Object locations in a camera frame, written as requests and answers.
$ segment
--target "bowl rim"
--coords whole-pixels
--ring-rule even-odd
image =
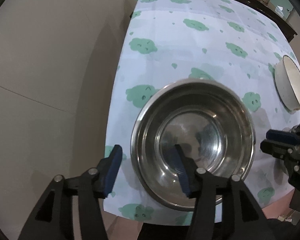
[[[247,109],[247,107],[244,105],[244,103],[242,102],[242,100],[239,98],[239,96],[233,92],[231,89],[229,89],[228,87],[226,87],[225,85],[215,81],[215,80],[207,80],[207,79],[197,79],[197,78],[186,78],[186,79],[181,79],[178,80],[176,82],[170,83],[168,85],[165,85],[163,88],[161,88],[159,91],[157,91],[149,100],[148,102],[143,106],[143,108],[141,109],[141,111],[138,114],[138,117],[134,123],[133,126],[133,130],[132,130],[132,134],[131,134],[131,141],[130,141],[130,156],[131,156],[131,163],[132,163],[132,167],[133,170],[136,173],[136,176],[138,177],[140,183],[142,184],[142,186],[144,187],[144,189],[146,190],[146,192],[158,203],[168,207],[168,208],[172,208],[175,210],[179,210],[179,211],[194,211],[194,206],[193,207],[188,207],[188,206],[181,206],[178,204],[173,204],[170,203],[169,201],[162,199],[161,197],[159,197],[155,192],[153,192],[153,190],[147,185],[147,183],[145,182],[142,173],[140,171],[140,159],[139,156],[137,154],[138,151],[138,137],[139,137],[139,133],[140,133],[140,127],[141,127],[141,123],[142,120],[144,118],[144,116],[146,115],[146,113],[148,112],[148,110],[150,109],[150,107],[152,106],[152,104],[158,99],[160,98],[162,95],[168,93],[169,91],[173,90],[176,87],[182,86],[182,85],[186,85],[186,84],[191,84],[191,83],[205,83],[205,84],[210,84],[210,85],[214,85],[217,86],[221,89],[224,89],[226,92],[228,92],[229,94],[231,94],[235,100],[237,100],[237,102],[241,105],[241,107],[244,109],[244,114],[248,120],[249,123],[249,130],[251,132],[251,141],[252,141],[252,147],[251,147],[251,153],[250,153],[250,158],[249,161],[247,162],[247,165],[242,173],[242,175],[240,176],[241,180],[244,181],[251,169],[253,160],[254,160],[254,156],[255,156],[255,144],[256,144],[256,134],[255,134],[255,130],[254,130],[254,125],[253,125],[253,121],[252,121],[252,117],[250,115],[249,110]],[[219,198],[216,200],[216,205],[222,203],[222,198]]]
[[[299,75],[300,75],[300,69],[298,68],[297,64],[293,61],[293,59],[292,59],[290,56],[288,56],[288,55],[283,55],[283,57],[282,57],[282,65],[283,65],[283,67],[284,67],[285,73],[287,74],[287,77],[288,77],[288,80],[289,80],[289,85],[290,85],[290,87],[291,87],[291,89],[292,89],[292,91],[293,91],[293,94],[294,94],[294,96],[295,96],[295,98],[296,98],[296,100],[297,100],[297,102],[298,102],[298,104],[299,104],[299,106],[300,106],[299,98],[297,98],[296,92],[295,92],[295,90],[294,90],[294,88],[293,88],[293,86],[292,86],[292,84],[291,84],[291,80],[290,80],[290,77],[289,77],[288,72],[287,72],[287,67],[286,67],[286,65],[285,65],[285,63],[284,63],[284,60],[283,60],[285,57],[288,57],[288,58],[293,62],[294,66],[295,66],[296,69],[299,71]]]

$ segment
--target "stainless steel bowl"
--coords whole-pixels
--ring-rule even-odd
[[[159,90],[142,108],[131,137],[131,161],[146,191],[159,203],[193,211],[163,153],[180,144],[185,155],[216,176],[245,179],[255,144],[250,114],[218,82],[184,79]],[[217,196],[216,204],[222,201]]]

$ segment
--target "table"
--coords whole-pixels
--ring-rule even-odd
[[[139,111],[160,88],[194,77],[231,88],[249,109],[256,131],[254,162],[245,180],[260,206],[290,192],[284,165],[263,154],[266,131],[300,123],[281,103],[274,68],[283,55],[299,66],[278,26],[234,0],[139,0],[127,30],[109,111],[105,156],[120,144],[124,160],[104,209],[128,219],[162,225],[189,225],[191,212],[169,209],[153,200],[136,177],[130,136]],[[221,221],[221,204],[216,222]]]

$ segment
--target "metal screw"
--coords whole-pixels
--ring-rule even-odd
[[[233,181],[235,181],[235,182],[240,181],[240,177],[239,177],[237,174],[232,175],[232,176],[231,176],[231,179],[232,179]]]
[[[205,174],[206,173],[206,169],[205,168],[197,168],[197,173],[199,173],[199,174]]]
[[[89,173],[90,175],[95,175],[95,174],[98,173],[98,170],[97,170],[96,168],[91,168],[90,170],[88,170],[88,173]]]
[[[63,176],[62,176],[62,175],[56,175],[56,176],[53,178],[53,180],[54,180],[55,182],[60,182],[60,181],[62,181],[62,179],[63,179]]]

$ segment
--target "white tablecloth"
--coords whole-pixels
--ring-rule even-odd
[[[214,79],[231,88],[249,108],[256,150],[245,183],[261,207],[290,192],[281,161],[263,154],[260,142],[270,128],[300,123],[276,92],[274,65],[283,55],[298,65],[277,25],[234,0],[139,0],[133,13],[115,77],[106,133],[107,156],[120,144],[124,160],[104,209],[132,220],[188,225],[191,212],[162,206],[142,187],[130,161],[130,137],[139,111],[151,95],[177,80]],[[221,205],[216,221],[221,220]]]

